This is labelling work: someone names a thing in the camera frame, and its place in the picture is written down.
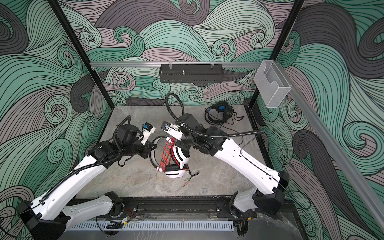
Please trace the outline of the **white black headphones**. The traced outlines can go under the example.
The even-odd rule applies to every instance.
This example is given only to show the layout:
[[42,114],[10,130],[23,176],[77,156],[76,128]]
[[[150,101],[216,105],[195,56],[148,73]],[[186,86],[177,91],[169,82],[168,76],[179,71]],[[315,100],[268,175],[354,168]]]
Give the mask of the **white black headphones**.
[[158,144],[160,140],[166,140],[162,158],[160,163],[158,163],[156,160],[156,150],[160,149],[160,147],[157,147],[149,155],[151,164],[158,172],[164,173],[170,179],[183,177],[190,170],[188,167],[189,155],[184,154],[183,151],[176,146],[178,140],[175,138],[158,136],[153,140],[153,143]]

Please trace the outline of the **black blue headphones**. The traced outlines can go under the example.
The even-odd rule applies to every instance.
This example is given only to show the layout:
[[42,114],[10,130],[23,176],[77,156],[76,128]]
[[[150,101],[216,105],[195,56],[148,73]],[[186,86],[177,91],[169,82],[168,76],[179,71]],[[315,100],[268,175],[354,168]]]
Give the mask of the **black blue headphones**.
[[[215,110],[218,114],[222,113],[222,119],[211,117],[210,111]],[[219,101],[205,109],[205,120],[213,126],[219,126],[226,123],[233,115],[234,108],[226,101]]]

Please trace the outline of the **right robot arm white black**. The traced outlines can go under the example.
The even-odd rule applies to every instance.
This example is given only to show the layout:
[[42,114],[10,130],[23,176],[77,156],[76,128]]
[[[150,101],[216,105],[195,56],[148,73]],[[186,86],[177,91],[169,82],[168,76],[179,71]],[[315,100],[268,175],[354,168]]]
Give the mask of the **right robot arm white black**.
[[269,215],[275,215],[283,205],[285,190],[289,184],[289,174],[265,166],[233,139],[259,135],[261,131],[226,134],[215,126],[205,128],[193,115],[185,111],[177,117],[171,110],[170,97],[175,97],[178,102],[181,101],[174,93],[168,93],[165,97],[166,108],[175,123],[163,122],[162,124],[162,130],[169,135],[167,139],[169,150],[164,152],[158,170],[166,173],[170,178],[184,175],[190,169],[188,166],[190,148],[194,148],[202,154],[213,156],[229,164],[254,185],[248,191],[234,194],[231,208],[236,213],[260,209]]

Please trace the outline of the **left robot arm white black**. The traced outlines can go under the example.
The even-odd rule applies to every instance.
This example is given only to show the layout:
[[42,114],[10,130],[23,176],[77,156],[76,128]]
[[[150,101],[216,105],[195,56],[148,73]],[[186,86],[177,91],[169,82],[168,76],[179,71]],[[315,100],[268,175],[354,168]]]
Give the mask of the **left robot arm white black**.
[[127,116],[117,125],[108,141],[97,143],[83,160],[62,180],[32,202],[23,201],[17,212],[34,240],[57,240],[66,230],[98,216],[119,218],[124,211],[123,200],[114,192],[78,205],[68,203],[92,179],[122,157],[135,155],[146,159],[156,145],[148,140],[155,127],[144,123],[131,125]]

